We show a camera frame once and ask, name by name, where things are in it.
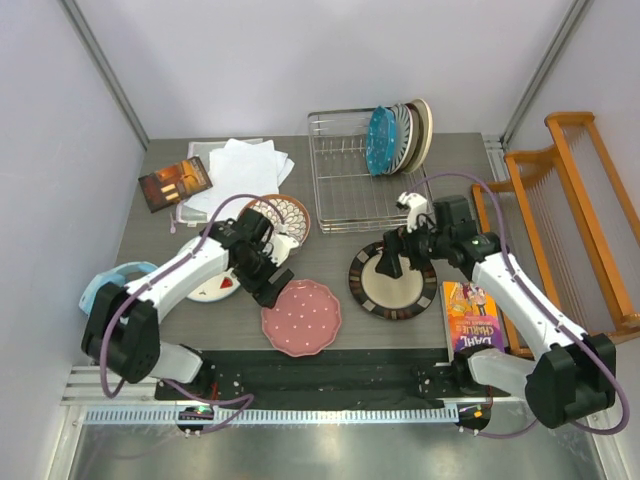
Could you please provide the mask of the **black rimmed beige plate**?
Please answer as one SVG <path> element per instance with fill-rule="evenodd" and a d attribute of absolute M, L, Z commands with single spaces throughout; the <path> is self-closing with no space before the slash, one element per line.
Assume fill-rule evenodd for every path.
<path fill-rule="evenodd" d="M 390 278 L 375 270 L 382 257 L 382 243 L 366 245 L 353 257 L 348 284 L 355 301 L 374 316 L 386 320 L 408 320 L 424 312 L 436 297 L 438 281 L 431 262 L 410 268 L 409 259 L 400 257 L 402 276 Z"/>

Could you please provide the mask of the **pink polka dot plate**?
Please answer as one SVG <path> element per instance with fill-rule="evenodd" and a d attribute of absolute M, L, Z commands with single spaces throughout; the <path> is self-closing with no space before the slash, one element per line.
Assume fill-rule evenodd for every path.
<path fill-rule="evenodd" d="M 331 345 L 342 324 L 341 306 L 315 281 L 292 280 L 273 308 L 261 310 L 261 327 L 272 347 L 290 357 L 313 356 Z"/>

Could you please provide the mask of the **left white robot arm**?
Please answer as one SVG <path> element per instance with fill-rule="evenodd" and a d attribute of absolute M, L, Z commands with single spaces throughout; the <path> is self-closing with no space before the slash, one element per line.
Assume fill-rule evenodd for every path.
<path fill-rule="evenodd" d="M 282 265 L 299 245 L 256 210 L 211 222 L 187 250 L 151 273 L 124 285 L 100 286 L 81 349 L 103 373 L 113 372 L 124 382 L 172 380 L 190 398 L 203 398 L 212 389 L 212 373 L 195 349 L 162 341 L 161 322 L 190 293 L 227 270 L 258 305 L 274 307 L 293 277 Z"/>

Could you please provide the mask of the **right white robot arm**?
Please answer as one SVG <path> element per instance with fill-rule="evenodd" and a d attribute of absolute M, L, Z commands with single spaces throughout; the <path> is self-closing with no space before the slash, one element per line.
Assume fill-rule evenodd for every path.
<path fill-rule="evenodd" d="M 451 380 L 465 395 L 493 386 L 526 401 L 548 428 L 573 423 L 612 407 L 616 349 L 604 334 L 592 336 L 571 321 L 527 277 L 503 239 L 481 233 L 467 200 L 460 196 L 436 202 L 428 217 L 428 200 L 402 193 L 398 208 L 405 225 L 384 234 L 379 274 L 398 279 L 400 260 L 413 270 L 445 259 L 496 302 L 525 339 L 533 357 L 510 356 L 494 347 L 466 347 L 455 354 Z"/>

